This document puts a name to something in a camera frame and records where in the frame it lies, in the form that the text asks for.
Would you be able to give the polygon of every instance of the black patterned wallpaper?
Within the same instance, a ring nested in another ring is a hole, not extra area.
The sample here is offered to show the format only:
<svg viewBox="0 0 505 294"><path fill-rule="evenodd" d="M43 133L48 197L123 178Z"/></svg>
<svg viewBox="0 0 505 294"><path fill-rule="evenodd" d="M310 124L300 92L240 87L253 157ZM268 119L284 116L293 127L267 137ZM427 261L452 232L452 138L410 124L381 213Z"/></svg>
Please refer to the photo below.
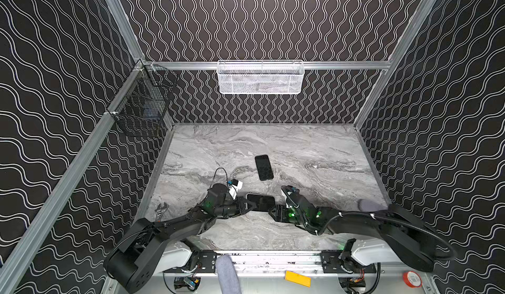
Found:
<svg viewBox="0 0 505 294"><path fill-rule="evenodd" d="M419 1L121 0L150 61L383 61Z"/></svg>
<svg viewBox="0 0 505 294"><path fill-rule="evenodd" d="M103 261L133 223L163 139L112 128L15 293L100 293Z"/></svg>
<svg viewBox="0 0 505 294"><path fill-rule="evenodd" d="M135 62L104 0L0 0L0 267Z"/></svg>
<svg viewBox="0 0 505 294"><path fill-rule="evenodd" d="M165 77L163 71L158 75ZM306 71L299 94L221 94L215 71L178 72L168 98L178 123L352 124L380 70Z"/></svg>
<svg viewBox="0 0 505 294"><path fill-rule="evenodd" d="M505 0L438 0L362 135L398 203L458 250L441 293L505 292Z"/></svg>

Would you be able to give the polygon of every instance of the black smartphone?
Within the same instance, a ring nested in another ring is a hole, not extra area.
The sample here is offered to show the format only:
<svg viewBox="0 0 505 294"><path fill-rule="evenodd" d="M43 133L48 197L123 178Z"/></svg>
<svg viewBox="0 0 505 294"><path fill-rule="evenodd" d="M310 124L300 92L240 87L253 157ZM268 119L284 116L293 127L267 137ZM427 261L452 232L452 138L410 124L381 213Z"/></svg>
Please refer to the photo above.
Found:
<svg viewBox="0 0 505 294"><path fill-rule="evenodd" d="M273 196L261 196L248 193L245 199L256 203L256 207L251 209L251 211L268 212L269 209L275 206L275 198Z"/></svg>
<svg viewBox="0 0 505 294"><path fill-rule="evenodd" d="M274 178L274 172L272 171L268 155L256 156L254 159L256 160L256 169L257 174L260 176L260 180L272 180Z"/></svg>

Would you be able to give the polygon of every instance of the black wire basket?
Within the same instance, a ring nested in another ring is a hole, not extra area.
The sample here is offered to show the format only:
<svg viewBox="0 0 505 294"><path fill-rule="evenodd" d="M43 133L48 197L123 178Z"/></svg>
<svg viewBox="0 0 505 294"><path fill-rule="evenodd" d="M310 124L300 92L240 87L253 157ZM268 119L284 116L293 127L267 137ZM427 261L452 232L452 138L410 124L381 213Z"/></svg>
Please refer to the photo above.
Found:
<svg viewBox="0 0 505 294"><path fill-rule="evenodd" d="M136 79L128 94L123 98L114 120L126 136L162 137L167 131L164 123L168 109L168 98L177 83L176 73L165 69L163 77L154 79L155 72L146 67L146 76Z"/></svg>

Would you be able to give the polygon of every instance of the orange rectangular block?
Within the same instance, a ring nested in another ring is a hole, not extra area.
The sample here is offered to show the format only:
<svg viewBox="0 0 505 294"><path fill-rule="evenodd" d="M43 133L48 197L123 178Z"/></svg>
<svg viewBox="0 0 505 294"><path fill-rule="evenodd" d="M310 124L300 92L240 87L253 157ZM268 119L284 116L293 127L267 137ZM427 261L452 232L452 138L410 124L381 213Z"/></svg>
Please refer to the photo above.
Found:
<svg viewBox="0 0 505 294"><path fill-rule="evenodd" d="M284 278L288 281L298 283L307 287L311 287L311 278L291 271L286 271L286 277Z"/></svg>

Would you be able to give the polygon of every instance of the marble tabletop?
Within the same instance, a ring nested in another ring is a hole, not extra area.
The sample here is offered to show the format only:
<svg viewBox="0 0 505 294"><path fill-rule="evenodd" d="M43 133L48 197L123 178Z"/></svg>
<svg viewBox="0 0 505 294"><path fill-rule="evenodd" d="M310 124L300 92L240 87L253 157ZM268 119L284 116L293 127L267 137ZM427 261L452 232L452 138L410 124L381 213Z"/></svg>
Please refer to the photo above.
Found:
<svg viewBox="0 0 505 294"><path fill-rule="evenodd" d="M293 185L315 206L357 210L360 199L386 205L352 126L341 125L177 125L146 217L178 217L201 201L218 167L243 182L239 195L256 193L283 202L281 185ZM273 180L260 181L255 156L268 155ZM226 177L218 170L215 182ZM197 246L222 250L340 249L349 234L313 236L267 213L217 220L191 237Z"/></svg>

